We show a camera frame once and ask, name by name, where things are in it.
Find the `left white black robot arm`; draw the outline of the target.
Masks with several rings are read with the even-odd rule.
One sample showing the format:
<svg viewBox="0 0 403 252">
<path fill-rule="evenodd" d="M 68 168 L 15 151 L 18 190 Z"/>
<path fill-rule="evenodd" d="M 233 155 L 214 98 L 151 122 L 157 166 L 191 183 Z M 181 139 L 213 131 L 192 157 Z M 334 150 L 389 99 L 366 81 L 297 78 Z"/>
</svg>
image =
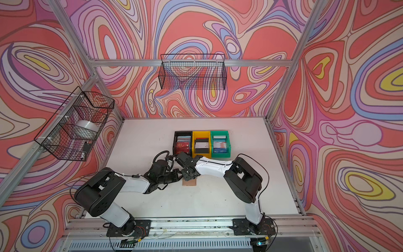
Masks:
<svg viewBox="0 0 403 252">
<path fill-rule="evenodd" d="M 135 218 L 115 202 L 119 193 L 150 194 L 164 190 L 168 184 L 182 178 L 179 169 L 166 160 L 157 160 L 144 175 L 127 175 L 104 168 L 79 187 L 73 200 L 92 217 L 110 223 L 110 228 L 121 236 L 132 236 L 137 227 Z"/>
</svg>

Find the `tan leather card holder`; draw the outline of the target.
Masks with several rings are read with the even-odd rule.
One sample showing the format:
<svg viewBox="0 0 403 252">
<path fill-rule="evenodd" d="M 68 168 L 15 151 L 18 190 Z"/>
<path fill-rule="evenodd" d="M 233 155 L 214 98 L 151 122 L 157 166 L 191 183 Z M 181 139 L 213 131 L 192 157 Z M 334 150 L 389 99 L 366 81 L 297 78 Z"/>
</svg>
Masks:
<svg viewBox="0 0 403 252">
<path fill-rule="evenodd" d="M 197 179 L 192 179 L 189 181 L 183 180 L 182 181 L 182 186 L 196 186 L 197 185 Z"/>
</svg>

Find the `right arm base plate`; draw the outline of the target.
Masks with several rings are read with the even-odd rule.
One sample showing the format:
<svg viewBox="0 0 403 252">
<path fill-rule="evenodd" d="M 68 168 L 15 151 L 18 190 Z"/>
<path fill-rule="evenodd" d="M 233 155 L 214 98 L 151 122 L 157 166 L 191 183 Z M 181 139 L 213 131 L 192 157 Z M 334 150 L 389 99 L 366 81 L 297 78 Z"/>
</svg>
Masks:
<svg viewBox="0 0 403 252">
<path fill-rule="evenodd" d="M 246 218 L 235 218 L 229 228 L 234 231 L 236 236 L 265 235 L 271 237 L 277 231 L 273 219 L 268 217 L 263 217 L 258 224 L 254 224 Z"/>
</svg>

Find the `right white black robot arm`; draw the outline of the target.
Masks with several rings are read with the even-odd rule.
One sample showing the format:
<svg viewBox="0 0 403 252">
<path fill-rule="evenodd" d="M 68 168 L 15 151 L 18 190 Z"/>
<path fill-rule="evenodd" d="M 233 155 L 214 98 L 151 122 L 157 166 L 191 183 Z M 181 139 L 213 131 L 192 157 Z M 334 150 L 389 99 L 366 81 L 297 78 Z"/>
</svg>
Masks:
<svg viewBox="0 0 403 252">
<path fill-rule="evenodd" d="M 202 175 L 223 178 L 235 196 L 245 203 L 246 217 L 234 218 L 230 227 L 236 236 L 270 237 L 276 233 L 274 221 L 265 217 L 260 209 L 259 196 L 263 178 L 243 158 L 219 161 L 201 155 L 192 157 L 181 152 L 176 156 L 175 161 L 182 167 L 181 173 L 184 180 L 190 181 Z"/>
</svg>

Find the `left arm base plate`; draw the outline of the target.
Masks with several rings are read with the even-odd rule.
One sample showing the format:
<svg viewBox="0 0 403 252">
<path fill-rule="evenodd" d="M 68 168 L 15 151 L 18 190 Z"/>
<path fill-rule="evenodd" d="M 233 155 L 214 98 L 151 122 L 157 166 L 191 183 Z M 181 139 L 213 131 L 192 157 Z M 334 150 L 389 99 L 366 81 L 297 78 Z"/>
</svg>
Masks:
<svg viewBox="0 0 403 252">
<path fill-rule="evenodd" d="M 151 223 L 150 219 L 129 219 L 122 227 L 109 224 L 107 237 L 145 238 L 149 236 Z"/>
</svg>

